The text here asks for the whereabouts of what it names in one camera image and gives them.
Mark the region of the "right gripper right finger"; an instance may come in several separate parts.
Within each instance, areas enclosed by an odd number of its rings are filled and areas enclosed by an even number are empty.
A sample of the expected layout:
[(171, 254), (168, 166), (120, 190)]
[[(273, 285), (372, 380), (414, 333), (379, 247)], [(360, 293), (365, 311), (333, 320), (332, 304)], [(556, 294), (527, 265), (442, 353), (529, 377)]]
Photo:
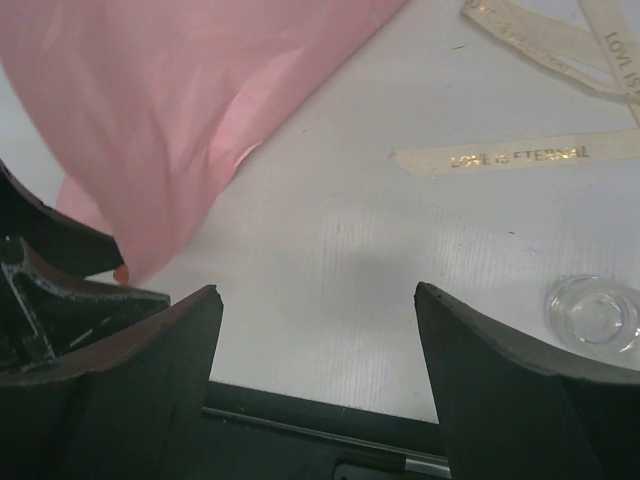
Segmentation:
[(414, 301), (453, 478), (638, 478), (638, 371), (552, 346), (432, 284)]

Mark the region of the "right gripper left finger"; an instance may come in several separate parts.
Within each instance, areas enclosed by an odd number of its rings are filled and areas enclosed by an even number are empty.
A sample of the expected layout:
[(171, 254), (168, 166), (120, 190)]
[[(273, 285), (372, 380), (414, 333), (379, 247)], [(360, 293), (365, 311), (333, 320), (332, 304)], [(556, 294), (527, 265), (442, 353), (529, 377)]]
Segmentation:
[(52, 364), (2, 374), (2, 478), (188, 478), (222, 315), (207, 285)]

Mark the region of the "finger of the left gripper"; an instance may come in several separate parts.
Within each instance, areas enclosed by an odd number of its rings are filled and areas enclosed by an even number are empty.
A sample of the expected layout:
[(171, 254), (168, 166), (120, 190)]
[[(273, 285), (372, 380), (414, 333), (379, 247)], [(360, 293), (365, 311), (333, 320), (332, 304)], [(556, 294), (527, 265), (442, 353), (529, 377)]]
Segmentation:
[(100, 274), (124, 264), (113, 237), (45, 205), (6, 166), (1, 167), (1, 236), (23, 238), (69, 274)]
[(2, 372), (50, 363), (169, 306), (165, 294), (63, 273), (20, 237), (1, 240)]

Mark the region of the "pink wrapping paper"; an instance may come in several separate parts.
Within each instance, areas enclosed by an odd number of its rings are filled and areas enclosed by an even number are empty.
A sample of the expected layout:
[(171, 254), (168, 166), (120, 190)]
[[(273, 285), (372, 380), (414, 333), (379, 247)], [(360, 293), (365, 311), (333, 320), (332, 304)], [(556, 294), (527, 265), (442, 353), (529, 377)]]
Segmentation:
[(1, 63), (129, 277), (193, 237), (242, 160), (397, 1), (5, 1)]

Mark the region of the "cream ribbon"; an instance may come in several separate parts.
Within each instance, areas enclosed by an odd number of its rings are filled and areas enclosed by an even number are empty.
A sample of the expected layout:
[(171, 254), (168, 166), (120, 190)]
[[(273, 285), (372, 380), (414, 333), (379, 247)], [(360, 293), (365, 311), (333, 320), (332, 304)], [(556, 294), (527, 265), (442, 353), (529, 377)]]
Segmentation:
[(477, 46), (439, 120), (391, 160), (414, 176), (635, 160), (635, 1), (468, 1)]

